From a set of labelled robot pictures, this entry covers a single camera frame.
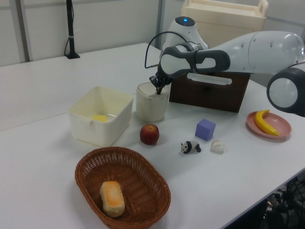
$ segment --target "toy panda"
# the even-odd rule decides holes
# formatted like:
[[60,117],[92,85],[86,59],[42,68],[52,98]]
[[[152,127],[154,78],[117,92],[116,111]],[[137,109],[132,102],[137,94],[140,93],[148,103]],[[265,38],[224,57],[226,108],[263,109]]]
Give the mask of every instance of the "toy panda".
[[184,144],[181,143],[181,152],[184,154],[188,154],[192,149],[201,152],[199,143],[196,141],[186,141]]

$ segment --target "wicker basket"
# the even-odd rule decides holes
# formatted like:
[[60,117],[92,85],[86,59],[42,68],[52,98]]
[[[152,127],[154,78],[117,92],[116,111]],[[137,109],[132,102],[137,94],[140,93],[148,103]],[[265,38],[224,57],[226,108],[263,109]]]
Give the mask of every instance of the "wicker basket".
[[[111,229],[147,229],[168,210],[171,193],[164,178],[139,153],[123,147],[95,149],[76,166],[76,183],[102,222]],[[117,181],[124,196],[123,214],[112,219],[103,212],[100,188]]]

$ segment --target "white cup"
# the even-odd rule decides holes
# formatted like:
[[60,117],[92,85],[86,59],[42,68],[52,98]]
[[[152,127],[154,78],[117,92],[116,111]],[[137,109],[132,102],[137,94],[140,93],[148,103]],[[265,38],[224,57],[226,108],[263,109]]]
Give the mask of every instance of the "white cup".
[[140,84],[136,95],[136,112],[146,122],[156,122],[164,118],[168,103],[169,91],[166,87],[161,94],[157,94],[154,85],[149,83]]

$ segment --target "cream wooden crate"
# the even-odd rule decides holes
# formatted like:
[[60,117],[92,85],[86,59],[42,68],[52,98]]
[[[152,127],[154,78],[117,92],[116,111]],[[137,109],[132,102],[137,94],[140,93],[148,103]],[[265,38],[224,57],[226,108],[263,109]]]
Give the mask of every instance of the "cream wooden crate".
[[241,35],[261,31],[268,10],[267,0],[248,6],[214,0],[185,0],[181,15],[192,18],[210,48]]

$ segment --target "crumpled paper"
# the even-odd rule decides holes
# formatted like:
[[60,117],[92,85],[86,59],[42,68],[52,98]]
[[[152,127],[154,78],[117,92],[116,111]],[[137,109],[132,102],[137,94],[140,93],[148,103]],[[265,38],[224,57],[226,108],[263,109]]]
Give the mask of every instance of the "crumpled paper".
[[222,143],[221,141],[219,140],[216,140],[216,141],[213,141],[212,142],[212,145],[211,145],[211,149],[216,152],[216,153],[223,153],[224,152],[224,148],[225,148],[225,145],[224,143]]

